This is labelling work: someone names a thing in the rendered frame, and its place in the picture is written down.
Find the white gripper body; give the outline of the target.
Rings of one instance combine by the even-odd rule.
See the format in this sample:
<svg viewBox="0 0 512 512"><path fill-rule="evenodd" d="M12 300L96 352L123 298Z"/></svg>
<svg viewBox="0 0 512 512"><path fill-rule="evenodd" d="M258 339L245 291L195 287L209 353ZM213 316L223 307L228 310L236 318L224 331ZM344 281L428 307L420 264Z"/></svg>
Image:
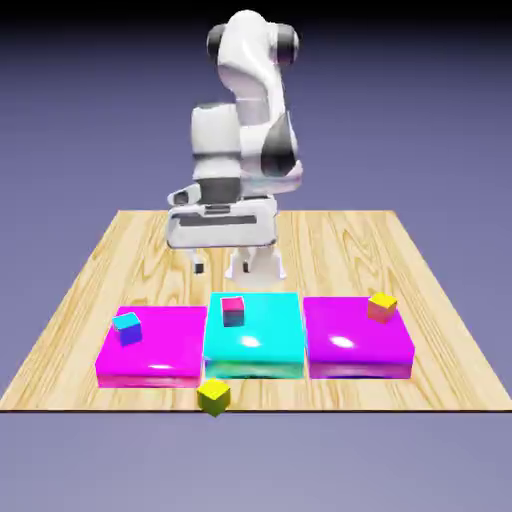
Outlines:
<svg viewBox="0 0 512 512"><path fill-rule="evenodd" d="M167 242L174 249L263 247L277 240L277 202L271 197L169 210Z"/></svg>

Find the small pink cube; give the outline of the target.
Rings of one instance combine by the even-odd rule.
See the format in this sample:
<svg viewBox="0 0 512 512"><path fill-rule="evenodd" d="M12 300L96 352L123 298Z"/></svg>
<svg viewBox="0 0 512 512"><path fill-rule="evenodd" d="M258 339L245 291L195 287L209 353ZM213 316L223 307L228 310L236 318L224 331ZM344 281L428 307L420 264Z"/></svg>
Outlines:
<svg viewBox="0 0 512 512"><path fill-rule="evenodd" d="M245 303L242 296L222 297L221 309L224 327L238 327L244 324Z"/></svg>

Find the small blue cube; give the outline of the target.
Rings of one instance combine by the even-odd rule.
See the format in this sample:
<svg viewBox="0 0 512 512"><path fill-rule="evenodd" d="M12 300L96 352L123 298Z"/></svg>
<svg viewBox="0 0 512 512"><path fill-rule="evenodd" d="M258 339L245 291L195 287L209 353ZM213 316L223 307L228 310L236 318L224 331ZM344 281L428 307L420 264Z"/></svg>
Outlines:
<svg viewBox="0 0 512 512"><path fill-rule="evenodd" d="M112 319L112 326L122 346L142 340L141 322L134 312L123 313Z"/></svg>

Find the small yellow orange cube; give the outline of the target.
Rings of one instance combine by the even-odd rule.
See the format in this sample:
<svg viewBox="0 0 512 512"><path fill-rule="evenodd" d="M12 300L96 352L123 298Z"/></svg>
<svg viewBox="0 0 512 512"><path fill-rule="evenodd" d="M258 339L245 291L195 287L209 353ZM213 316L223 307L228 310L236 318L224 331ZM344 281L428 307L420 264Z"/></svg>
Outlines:
<svg viewBox="0 0 512 512"><path fill-rule="evenodd" d="M397 298L382 292L375 293L368 299L367 316L369 319L385 324L396 312Z"/></svg>

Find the large cyan box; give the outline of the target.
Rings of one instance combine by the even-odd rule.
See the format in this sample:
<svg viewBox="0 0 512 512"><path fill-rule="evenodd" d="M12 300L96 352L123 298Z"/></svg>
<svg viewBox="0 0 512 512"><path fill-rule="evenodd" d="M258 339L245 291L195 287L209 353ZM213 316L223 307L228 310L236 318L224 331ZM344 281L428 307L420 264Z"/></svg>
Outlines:
<svg viewBox="0 0 512 512"><path fill-rule="evenodd" d="M244 324L223 324L221 300L210 295L204 335L205 376L218 379L304 376L305 334L295 293L242 293Z"/></svg>

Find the large magenta box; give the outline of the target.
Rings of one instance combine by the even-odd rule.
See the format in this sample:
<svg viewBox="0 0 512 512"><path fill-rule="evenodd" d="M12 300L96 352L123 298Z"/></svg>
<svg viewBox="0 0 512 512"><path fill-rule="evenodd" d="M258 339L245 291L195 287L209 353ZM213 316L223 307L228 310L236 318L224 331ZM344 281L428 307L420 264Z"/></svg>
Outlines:
<svg viewBox="0 0 512 512"><path fill-rule="evenodd" d="M138 316L142 340L122 346L111 320L109 331L95 361L98 386L197 387L201 381L207 308L122 306L114 317L128 312L134 312Z"/></svg>

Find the large purple box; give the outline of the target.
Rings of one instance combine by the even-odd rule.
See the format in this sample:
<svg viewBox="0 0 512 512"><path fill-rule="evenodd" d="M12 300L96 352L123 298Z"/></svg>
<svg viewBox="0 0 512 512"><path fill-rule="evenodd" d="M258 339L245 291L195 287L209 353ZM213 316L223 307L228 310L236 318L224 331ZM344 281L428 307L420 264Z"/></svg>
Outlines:
<svg viewBox="0 0 512 512"><path fill-rule="evenodd" d="M309 377L408 379L415 346L399 312L368 317L367 297L303 299Z"/></svg>

